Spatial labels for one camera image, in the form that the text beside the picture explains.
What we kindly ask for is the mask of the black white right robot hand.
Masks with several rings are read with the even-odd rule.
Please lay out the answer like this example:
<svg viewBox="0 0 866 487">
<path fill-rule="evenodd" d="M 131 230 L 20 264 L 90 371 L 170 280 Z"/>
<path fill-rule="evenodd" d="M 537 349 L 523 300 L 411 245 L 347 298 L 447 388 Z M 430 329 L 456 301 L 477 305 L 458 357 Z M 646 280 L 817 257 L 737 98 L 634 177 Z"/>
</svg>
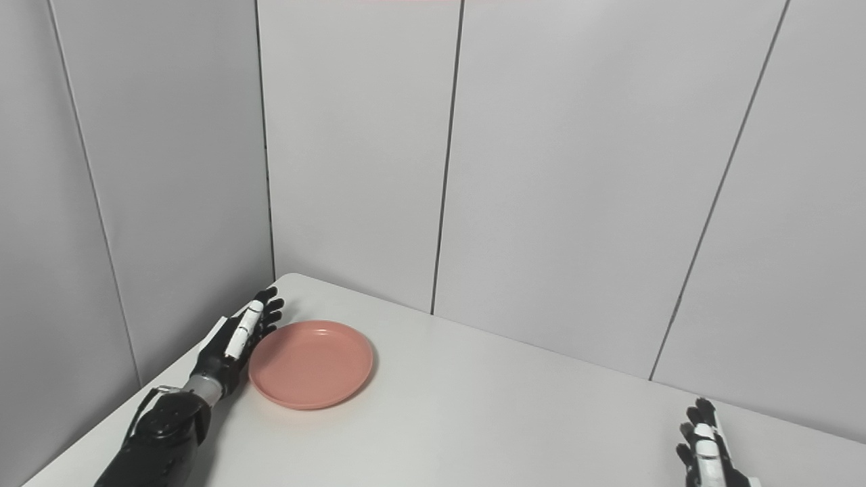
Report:
<svg viewBox="0 0 866 487">
<path fill-rule="evenodd" d="M 735 468 L 716 407 L 707 398 L 696 398 L 687 407 L 687 422 L 679 431 L 684 442 L 675 452 L 685 466 L 686 486 L 760 486 L 760 479 Z"/>
</svg>

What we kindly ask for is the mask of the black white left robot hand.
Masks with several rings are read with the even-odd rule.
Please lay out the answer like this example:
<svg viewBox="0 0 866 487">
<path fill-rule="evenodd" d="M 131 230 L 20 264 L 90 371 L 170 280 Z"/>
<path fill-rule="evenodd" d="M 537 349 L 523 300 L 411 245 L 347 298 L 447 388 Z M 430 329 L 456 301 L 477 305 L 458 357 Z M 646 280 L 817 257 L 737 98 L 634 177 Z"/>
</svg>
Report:
<svg viewBox="0 0 866 487">
<path fill-rule="evenodd" d="M 189 382 L 206 384 L 197 391 L 208 404 L 216 404 L 235 391 L 253 350 L 277 329 L 284 299 L 278 288 L 268 287 L 231 317 L 221 317 L 200 342 Z"/>
</svg>

